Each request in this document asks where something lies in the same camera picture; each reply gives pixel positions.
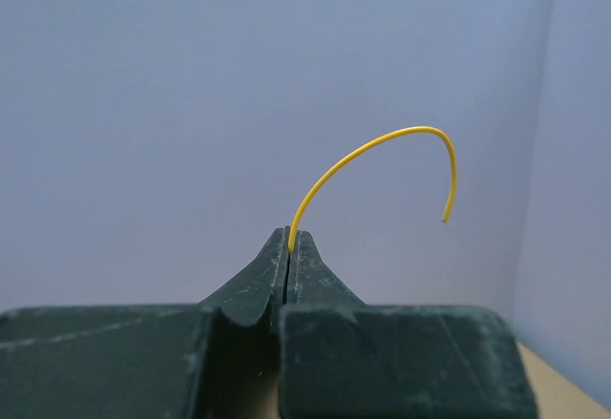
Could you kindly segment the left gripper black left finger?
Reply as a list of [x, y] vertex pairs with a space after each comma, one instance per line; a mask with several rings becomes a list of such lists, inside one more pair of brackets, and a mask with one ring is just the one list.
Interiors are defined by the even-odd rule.
[[194, 304], [1, 316], [5, 418], [276, 418], [288, 232]]

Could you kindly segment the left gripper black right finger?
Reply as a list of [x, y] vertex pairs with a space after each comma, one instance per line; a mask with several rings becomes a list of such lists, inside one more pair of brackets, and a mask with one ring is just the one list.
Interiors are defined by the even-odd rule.
[[280, 314], [284, 418], [534, 418], [508, 325], [472, 305], [368, 305], [298, 235]]

